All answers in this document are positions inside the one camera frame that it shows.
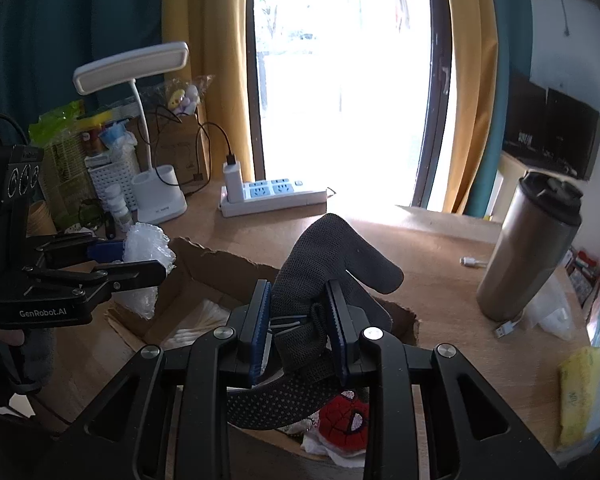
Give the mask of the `person's hand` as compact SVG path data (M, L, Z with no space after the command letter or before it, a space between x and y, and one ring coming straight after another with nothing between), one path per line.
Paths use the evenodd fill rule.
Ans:
M24 333L22 330L3 330L0 328L0 341L10 346L19 347L24 344Z

